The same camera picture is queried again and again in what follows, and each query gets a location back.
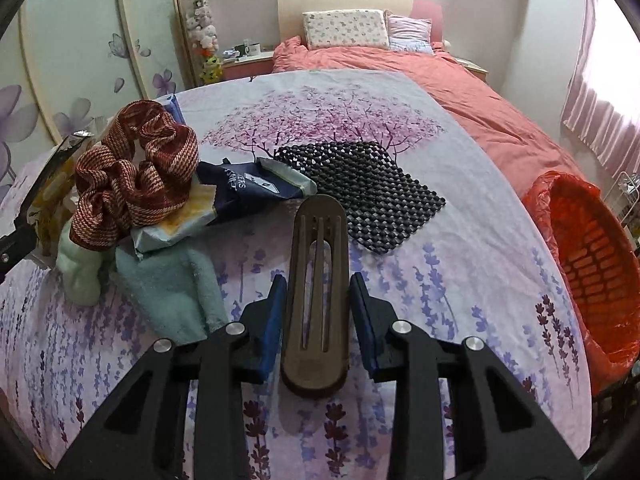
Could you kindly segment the mint green towel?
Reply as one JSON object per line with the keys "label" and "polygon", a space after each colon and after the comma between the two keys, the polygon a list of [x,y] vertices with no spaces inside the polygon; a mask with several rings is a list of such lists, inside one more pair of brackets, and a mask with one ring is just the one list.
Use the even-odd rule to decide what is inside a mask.
{"label": "mint green towel", "polygon": [[102,294],[100,271],[112,256],[111,277],[139,308],[157,336],[175,344],[207,338],[229,322],[212,260],[196,240],[139,259],[129,242],[114,252],[93,252],[70,239],[66,222],[58,241],[56,268],[65,295],[81,307],[95,306]]}

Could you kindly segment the red plaid scrunchie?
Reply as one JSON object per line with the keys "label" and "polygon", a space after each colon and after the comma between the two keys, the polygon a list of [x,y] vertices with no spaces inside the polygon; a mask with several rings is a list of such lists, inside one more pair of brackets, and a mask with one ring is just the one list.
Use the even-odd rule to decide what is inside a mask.
{"label": "red plaid scrunchie", "polygon": [[198,138],[156,101],[122,108],[75,166],[78,202],[70,240],[105,252],[130,230],[155,226],[190,196]]}

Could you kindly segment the brown wooden slotted tray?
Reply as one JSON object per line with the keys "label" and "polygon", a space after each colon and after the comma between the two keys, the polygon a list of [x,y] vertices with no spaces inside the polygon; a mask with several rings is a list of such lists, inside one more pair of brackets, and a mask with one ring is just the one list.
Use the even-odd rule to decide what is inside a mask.
{"label": "brown wooden slotted tray", "polygon": [[330,396],[348,371],[346,212],[333,197],[306,198],[294,221],[284,308],[281,376],[304,398]]}

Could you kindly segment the yellow white snack wrapper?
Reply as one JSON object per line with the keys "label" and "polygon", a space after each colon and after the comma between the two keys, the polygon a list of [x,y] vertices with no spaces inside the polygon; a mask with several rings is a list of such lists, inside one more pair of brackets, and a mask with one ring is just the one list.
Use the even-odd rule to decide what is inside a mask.
{"label": "yellow white snack wrapper", "polygon": [[154,226],[131,231],[134,252],[143,258],[201,232],[217,217],[216,185],[193,183],[186,203]]}

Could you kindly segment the blue tissue pack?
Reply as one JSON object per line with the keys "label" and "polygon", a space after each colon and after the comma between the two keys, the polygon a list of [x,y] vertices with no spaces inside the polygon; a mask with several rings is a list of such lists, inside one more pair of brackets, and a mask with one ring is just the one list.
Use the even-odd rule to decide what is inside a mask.
{"label": "blue tissue pack", "polygon": [[184,125],[186,121],[183,118],[183,114],[175,94],[166,94],[166,96],[160,96],[156,99],[157,102],[166,110],[166,112],[174,118],[175,122],[180,125]]}

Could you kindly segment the dark blue snack wrapper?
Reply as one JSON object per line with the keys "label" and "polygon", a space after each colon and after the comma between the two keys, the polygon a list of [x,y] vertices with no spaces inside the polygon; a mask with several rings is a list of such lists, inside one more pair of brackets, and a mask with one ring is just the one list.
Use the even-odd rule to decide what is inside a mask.
{"label": "dark blue snack wrapper", "polygon": [[209,225],[221,224],[258,214],[287,200],[317,193],[317,185],[284,162],[257,157],[254,162],[222,164],[200,162],[196,174],[201,184],[216,188],[215,217]]}

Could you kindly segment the black mesh anti-slip mat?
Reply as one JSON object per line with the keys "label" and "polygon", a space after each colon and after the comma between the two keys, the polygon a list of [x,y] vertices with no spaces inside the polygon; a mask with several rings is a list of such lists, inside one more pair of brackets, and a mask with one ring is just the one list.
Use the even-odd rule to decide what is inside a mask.
{"label": "black mesh anti-slip mat", "polygon": [[346,212],[348,234],[375,254],[400,246],[446,205],[373,141],[282,146],[274,159],[313,180],[319,193],[335,198]]}

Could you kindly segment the orange plastic trash basket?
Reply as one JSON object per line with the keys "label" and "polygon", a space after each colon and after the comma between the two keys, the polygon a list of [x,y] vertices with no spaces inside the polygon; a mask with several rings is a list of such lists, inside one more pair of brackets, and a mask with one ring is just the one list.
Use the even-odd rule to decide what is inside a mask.
{"label": "orange plastic trash basket", "polygon": [[639,355],[639,263],[600,190],[559,171],[522,198],[562,272],[576,311],[596,396]]}

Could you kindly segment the floral purple tablecloth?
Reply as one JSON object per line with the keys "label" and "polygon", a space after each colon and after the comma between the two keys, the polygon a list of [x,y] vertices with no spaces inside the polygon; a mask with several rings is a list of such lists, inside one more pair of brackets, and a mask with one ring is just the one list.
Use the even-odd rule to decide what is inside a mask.
{"label": "floral purple tablecloth", "polygon": [[[399,247],[349,248],[371,295],[431,336],[482,338],[576,454],[591,434],[582,337],[558,266],[512,186],[431,93],[400,73],[311,70],[213,84],[177,96],[208,162],[246,162],[284,144],[373,136],[445,200]],[[1,390],[17,426],[57,462],[155,340],[115,285],[93,307],[32,261],[1,287]],[[278,375],[245,386],[256,479],[382,479],[395,388],[371,382],[357,346],[340,391],[303,399]]]}

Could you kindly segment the coral pink bed duvet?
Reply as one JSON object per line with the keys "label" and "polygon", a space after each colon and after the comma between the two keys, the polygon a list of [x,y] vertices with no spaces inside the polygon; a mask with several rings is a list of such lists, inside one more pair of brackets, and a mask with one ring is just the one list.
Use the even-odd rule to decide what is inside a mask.
{"label": "coral pink bed duvet", "polygon": [[281,42],[274,50],[276,73],[313,68],[386,70],[406,75],[472,136],[518,196],[524,196],[549,171],[586,178],[564,148],[444,51],[429,55],[374,47],[310,50],[299,36]]}

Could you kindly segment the pink white nightstand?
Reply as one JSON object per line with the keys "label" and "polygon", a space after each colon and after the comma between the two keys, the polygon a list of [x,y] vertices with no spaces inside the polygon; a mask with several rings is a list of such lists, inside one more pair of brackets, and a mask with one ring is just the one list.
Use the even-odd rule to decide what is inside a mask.
{"label": "pink white nightstand", "polygon": [[222,66],[222,78],[224,78],[224,81],[255,78],[271,74],[272,70],[273,52],[266,51],[256,55],[241,56],[231,63],[224,64]]}

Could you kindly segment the plush toy flower stand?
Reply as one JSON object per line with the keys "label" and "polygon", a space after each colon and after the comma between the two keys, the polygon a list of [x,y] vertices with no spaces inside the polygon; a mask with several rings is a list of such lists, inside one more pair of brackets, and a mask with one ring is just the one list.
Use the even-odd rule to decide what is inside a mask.
{"label": "plush toy flower stand", "polygon": [[188,8],[184,12],[184,24],[198,82],[216,84],[221,81],[224,74],[221,59],[218,56],[217,29],[208,0],[188,0]]}

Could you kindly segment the right side nightstand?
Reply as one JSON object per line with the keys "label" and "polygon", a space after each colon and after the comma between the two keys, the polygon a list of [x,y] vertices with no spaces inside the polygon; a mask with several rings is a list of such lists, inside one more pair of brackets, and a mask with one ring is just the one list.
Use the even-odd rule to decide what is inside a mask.
{"label": "right side nightstand", "polygon": [[487,81],[488,70],[485,70],[483,67],[480,67],[476,63],[466,60],[465,58],[456,58],[455,56],[451,56],[451,55],[448,55],[448,60],[462,66],[469,73],[471,73],[474,77],[478,78],[479,80],[484,82]]}

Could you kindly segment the white floral pillow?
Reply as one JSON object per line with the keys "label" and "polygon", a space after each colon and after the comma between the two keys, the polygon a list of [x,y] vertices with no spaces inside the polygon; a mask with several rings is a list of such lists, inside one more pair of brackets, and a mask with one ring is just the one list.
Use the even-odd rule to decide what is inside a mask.
{"label": "white floral pillow", "polygon": [[307,47],[372,47],[388,50],[384,13],[375,9],[308,11],[303,13]]}

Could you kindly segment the pink striped pillow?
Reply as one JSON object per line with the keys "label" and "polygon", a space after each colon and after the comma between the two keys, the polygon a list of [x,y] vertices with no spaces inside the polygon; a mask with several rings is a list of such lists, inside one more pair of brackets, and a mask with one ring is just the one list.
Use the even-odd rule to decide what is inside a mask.
{"label": "pink striped pillow", "polygon": [[432,20],[384,13],[390,50],[433,55]]}

